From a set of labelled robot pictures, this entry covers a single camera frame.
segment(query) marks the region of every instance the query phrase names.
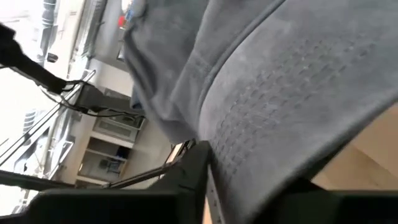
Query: gray suede fabric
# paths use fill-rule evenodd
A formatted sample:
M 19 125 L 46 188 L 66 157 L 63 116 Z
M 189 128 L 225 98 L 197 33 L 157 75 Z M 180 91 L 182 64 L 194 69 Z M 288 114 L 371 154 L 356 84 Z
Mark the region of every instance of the gray suede fabric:
M 147 5 L 125 38 L 140 101 L 171 140 L 209 140 L 227 223 L 398 99 L 397 1 Z

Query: red object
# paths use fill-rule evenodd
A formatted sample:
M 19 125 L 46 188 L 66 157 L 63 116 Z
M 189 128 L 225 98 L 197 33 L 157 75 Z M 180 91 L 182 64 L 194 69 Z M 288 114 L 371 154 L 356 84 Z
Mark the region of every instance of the red object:
M 119 17 L 119 21 L 118 21 L 119 27 L 123 27 L 125 21 L 126 21 L 126 20 L 124 19 L 124 16 L 120 16 L 120 17 Z

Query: perforated pattern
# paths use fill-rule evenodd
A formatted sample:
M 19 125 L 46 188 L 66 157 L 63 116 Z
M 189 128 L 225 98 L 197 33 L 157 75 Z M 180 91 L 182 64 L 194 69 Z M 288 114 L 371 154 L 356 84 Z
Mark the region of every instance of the perforated pattern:
M 274 67 L 260 73 L 245 89 L 235 91 L 231 98 L 236 101 L 218 124 L 220 134 L 211 142 L 215 148 L 213 165 L 223 180 L 220 188 L 229 192 L 239 166 L 253 151 L 262 149 L 262 139 L 324 86 L 333 85 L 347 68 L 365 58 L 375 41 L 362 34 L 298 40 L 273 63 Z

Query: wooden floor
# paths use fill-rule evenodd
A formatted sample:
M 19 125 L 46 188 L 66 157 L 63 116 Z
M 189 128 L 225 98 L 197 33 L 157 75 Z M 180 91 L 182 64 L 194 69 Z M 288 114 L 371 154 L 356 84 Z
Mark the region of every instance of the wooden floor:
M 398 105 L 375 119 L 312 180 L 328 190 L 398 190 Z M 208 207 L 203 223 L 211 224 Z

